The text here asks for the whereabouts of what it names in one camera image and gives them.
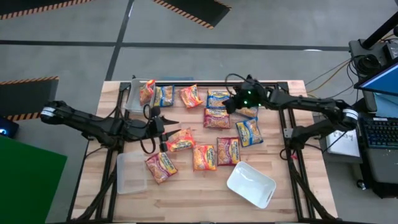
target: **wooden table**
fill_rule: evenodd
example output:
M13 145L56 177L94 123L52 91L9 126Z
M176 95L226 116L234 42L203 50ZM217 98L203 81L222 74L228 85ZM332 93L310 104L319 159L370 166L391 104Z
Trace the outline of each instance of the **wooden table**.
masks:
M306 96L303 81L287 81L291 95ZM199 87L200 97L205 101L197 108L186 109L175 91L173 107L162 108L167 119L179 121L179 124L166 126L166 131L191 127L197 144L213 144L217 137L238 136L234 123L244 118L231 115L232 128L217 130L203 128L203 109L206 105L207 90L210 87ZM213 88L224 90L224 87ZM97 115L106 116L116 105L119 82L105 82L99 100ZM311 112L295 110L297 125L313 124ZM192 151L168 152L178 173L163 184L156 184L147 170L148 190L139 194L118 195L114 210L115 222L275 222L297 221L292 185L287 162L279 157L284 148L278 111L265 108L259 110L259 129L264 139L262 144L241 147L241 160L274 179L276 191L266 209L259 209L239 195L229 190L226 181L233 167L218 167L217 171L193 171ZM317 141L308 143L318 146ZM88 146L88 153L99 147L97 142ZM145 147L151 149L150 141ZM137 142L126 143L124 152L141 151ZM100 189L106 150L92 154L85 161L80 185L72 213L73 217L81 215ZM303 157L312 192L320 203L337 216L335 203L330 190L328 176L322 154L318 149L306 147ZM305 197L300 191L300 200L304 214L307 214ZM104 210L108 210L109 197L106 198Z

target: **gray floor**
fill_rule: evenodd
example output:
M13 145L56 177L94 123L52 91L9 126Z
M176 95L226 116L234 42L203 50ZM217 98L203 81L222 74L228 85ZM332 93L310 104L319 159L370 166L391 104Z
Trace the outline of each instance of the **gray floor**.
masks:
M128 0L96 0L57 11L0 21L0 40L115 42ZM396 12L394 0L223 0L233 10L207 30L150 0L135 0L125 42L264 44L346 47L366 38ZM95 112L113 47L0 45L0 81L60 76L57 99ZM138 77L224 79L231 72L265 80L309 81L349 58L348 52L122 48L113 80ZM321 78L307 87L321 84ZM350 85L342 71L313 94L327 97ZM340 98L354 103L356 92ZM65 220L83 159L80 133L37 120L20 122L18 139L68 156L47 222ZM398 200L356 188L346 164L326 163L339 217L396 223Z

